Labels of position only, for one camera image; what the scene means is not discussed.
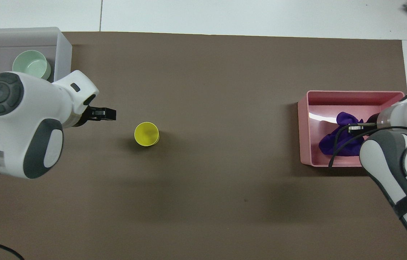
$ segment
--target brown table surface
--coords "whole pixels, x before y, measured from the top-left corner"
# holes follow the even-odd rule
[[[65,36],[117,121],[66,129],[39,179],[0,175],[0,243],[28,260],[407,259],[362,168],[300,163],[296,108],[313,89],[406,91],[401,41]],[[133,139],[144,121],[153,147]]]

